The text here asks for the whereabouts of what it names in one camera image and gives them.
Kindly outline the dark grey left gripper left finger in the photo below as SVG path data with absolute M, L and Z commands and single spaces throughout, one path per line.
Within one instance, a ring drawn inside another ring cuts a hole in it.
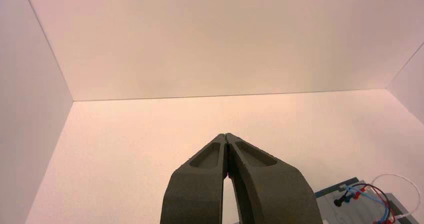
M 218 134 L 176 169 L 164 193 L 161 223 L 221 223 L 227 177 L 225 134 Z

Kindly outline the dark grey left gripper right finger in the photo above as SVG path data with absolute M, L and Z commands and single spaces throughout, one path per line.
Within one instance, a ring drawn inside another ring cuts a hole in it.
M 315 194 L 297 168 L 231 133 L 225 137 L 240 223 L 322 223 Z

